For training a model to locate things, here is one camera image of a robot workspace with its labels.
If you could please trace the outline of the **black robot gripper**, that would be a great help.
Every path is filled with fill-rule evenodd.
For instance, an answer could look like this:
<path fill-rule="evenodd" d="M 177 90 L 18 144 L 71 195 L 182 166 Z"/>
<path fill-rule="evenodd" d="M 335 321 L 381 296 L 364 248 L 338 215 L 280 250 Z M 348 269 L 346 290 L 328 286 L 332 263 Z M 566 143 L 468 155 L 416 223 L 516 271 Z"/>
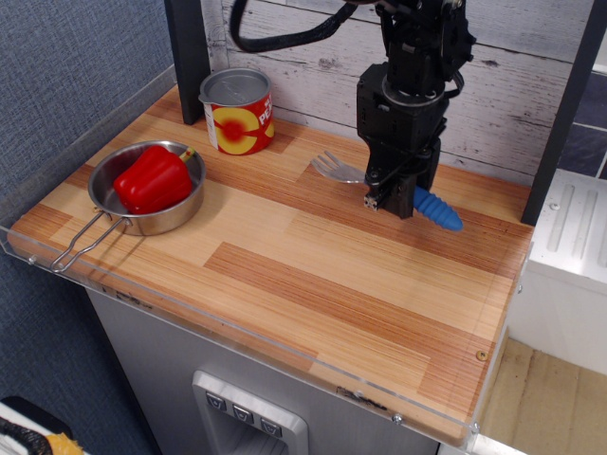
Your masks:
<path fill-rule="evenodd" d="M 369 147 L 365 172 L 368 209 L 400 219 L 413 216 L 417 185 L 432 187 L 449 101 L 442 92 L 408 97 L 388 86 L 388 65 L 373 64 L 357 85 L 357 132 Z"/>

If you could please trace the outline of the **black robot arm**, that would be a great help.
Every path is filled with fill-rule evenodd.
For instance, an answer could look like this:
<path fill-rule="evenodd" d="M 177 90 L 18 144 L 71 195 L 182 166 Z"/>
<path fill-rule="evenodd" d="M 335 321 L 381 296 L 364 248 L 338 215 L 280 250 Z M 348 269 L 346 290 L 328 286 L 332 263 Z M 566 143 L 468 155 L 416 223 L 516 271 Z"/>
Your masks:
<path fill-rule="evenodd" d="M 387 60 L 357 86 L 357 132 L 370 153 L 365 204 L 406 219 L 417 189 L 432 186 L 446 112 L 476 39 L 463 1 L 379 1 L 376 13 Z"/>

